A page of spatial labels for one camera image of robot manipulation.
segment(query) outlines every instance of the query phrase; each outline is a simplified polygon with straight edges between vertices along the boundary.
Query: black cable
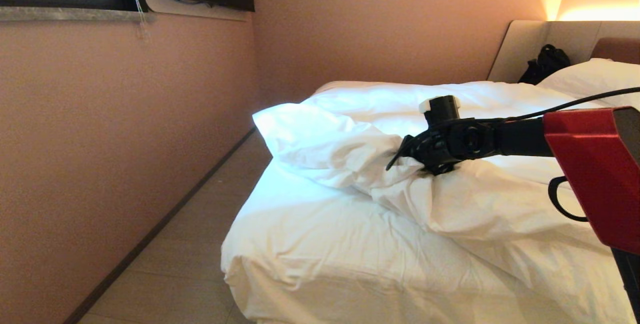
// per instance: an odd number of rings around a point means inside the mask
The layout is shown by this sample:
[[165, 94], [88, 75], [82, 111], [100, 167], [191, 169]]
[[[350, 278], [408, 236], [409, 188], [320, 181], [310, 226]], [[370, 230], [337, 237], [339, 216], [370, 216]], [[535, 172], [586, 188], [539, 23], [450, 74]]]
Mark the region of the black cable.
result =
[[551, 179], [548, 188], [549, 199], [551, 199], [551, 203], [553, 203], [553, 206], [558, 210], [558, 212], [560, 212], [565, 217], [573, 219], [576, 222], [589, 222], [589, 219], [586, 216], [573, 215], [572, 213], [565, 210], [565, 208], [563, 208], [562, 205], [560, 205], [560, 203], [558, 202], [558, 185], [566, 181], [566, 176], [558, 176], [557, 178]]
[[574, 100], [574, 101], [569, 101], [568, 103], [563, 103], [562, 105], [558, 105], [558, 106], [555, 106], [555, 107], [552, 107], [552, 108], [549, 108], [549, 109], [540, 110], [540, 111], [537, 111], [537, 112], [532, 112], [531, 114], [507, 117], [504, 120], [506, 122], [521, 121], [523, 119], [529, 119], [529, 118], [537, 117], [539, 115], [547, 114], [547, 113], [550, 113], [550, 112], [557, 112], [558, 110], [569, 108], [570, 106], [581, 105], [582, 103], [587, 103], [587, 102], [590, 102], [590, 101], [597, 101], [598, 99], [621, 96], [622, 94], [639, 93], [639, 92], [640, 92], [640, 86], [628, 87], [627, 89], [619, 89], [619, 90], [607, 91], [605, 93], [595, 94], [595, 95], [587, 96], [585, 98], [577, 99], [577, 100]]

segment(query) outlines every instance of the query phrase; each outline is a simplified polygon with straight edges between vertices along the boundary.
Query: mattress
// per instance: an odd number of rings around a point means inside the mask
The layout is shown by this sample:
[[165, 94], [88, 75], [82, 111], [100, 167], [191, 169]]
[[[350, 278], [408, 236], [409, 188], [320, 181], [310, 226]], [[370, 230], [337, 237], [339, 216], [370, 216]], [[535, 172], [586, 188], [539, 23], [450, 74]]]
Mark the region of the mattress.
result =
[[[332, 82], [254, 115], [274, 160], [222, 244], [251, 320], [320, 323], [629, 323], [608, 248], [547, 198], [553, 158], [492, 157], [436, 177], [403, 158], [423, 100], [510, 117], [572, 100], [528, 84]], [[583, 104], [595, 108], [603, 103]], [[560, 198], [581, 215], [569, 188]]]

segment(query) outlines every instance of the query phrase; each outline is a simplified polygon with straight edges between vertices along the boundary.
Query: headboard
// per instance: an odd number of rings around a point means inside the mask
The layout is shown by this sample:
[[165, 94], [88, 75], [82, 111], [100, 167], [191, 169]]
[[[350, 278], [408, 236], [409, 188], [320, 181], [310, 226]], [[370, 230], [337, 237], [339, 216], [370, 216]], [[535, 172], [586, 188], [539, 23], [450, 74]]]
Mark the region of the headboard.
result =
[[[596, 48], [600, 39], [606, 40]], [[516, 83], [525, 73], [527, 61], [537, 58], [544, 44], [562, 49], [572, 64], [587, 62], [593, 55], [637, 63], [640, 53], [633, 40], [640, 40], [640, 21], [514, 20], [509, 24], [487, 80]]]
[[615, 62], [640, 64], [640, 39], [602, 37], [594, 46], [590, 58], [605, 58]]

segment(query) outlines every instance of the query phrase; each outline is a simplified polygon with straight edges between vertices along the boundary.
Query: baseboard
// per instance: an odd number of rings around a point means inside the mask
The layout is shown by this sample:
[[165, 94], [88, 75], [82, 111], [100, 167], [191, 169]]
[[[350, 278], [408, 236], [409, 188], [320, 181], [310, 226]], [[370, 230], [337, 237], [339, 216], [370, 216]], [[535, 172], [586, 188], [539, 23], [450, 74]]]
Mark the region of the baseboard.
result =
[[80, 306], [76, 308], [69, 317], [64, 320], [62, 324], [77, 324], [80, 322], [80, 319], [84, 317], [87, 312], [94, 306], [94, 304], [100, 299], [100, 297], [105, 294], [107, 289], [118, 279], [119, 276], [127, 269], [127, 267], [135, 260], [137, 256], [144, 251], [144, 249], [151, 243], [160, 231], [173, 219], [173, 217], [180, 212], [180, 210], [189, 202], [189, 200], [202, 188], [203, 185], [213, 176], [213, 174], [222, 167], [222, 165], [231, 158], [231, 155], [235, 153], [244, 142], [249, 139], [249, 136], [256, 131], [256, 127], [254, 126], [249, 130], [249, 132], [238, 141], [229, 152], [222, 157], [214, 167], [211, 168], [205, 176], [200, 179], [200, 181], [179, 201], [176, 206], [174, 206], [167, 215], [165, 215], [158, 224], [156, 224], [153, 229], [147, 235], [135, 245], [135, 248], [131, 250], [126, 256], [118, 263], [118, 265], [95, 287], [95, 289], [89, 294], [89, 296], [82, 301]]

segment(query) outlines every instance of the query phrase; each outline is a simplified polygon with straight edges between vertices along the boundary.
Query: window sill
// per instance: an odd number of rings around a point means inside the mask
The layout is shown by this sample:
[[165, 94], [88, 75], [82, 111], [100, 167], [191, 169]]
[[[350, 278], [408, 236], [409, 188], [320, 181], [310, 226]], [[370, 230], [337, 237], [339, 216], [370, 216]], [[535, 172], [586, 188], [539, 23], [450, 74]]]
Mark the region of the window sill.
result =
[[[145, 12], [144, 18], [148, 22], [156, 16]], [[70, 7], [0, 7], [0, 21], [120, 21], [139, 22], [140, 14], [135, 11], [117, 11], [103, 9], [76, 9]]]

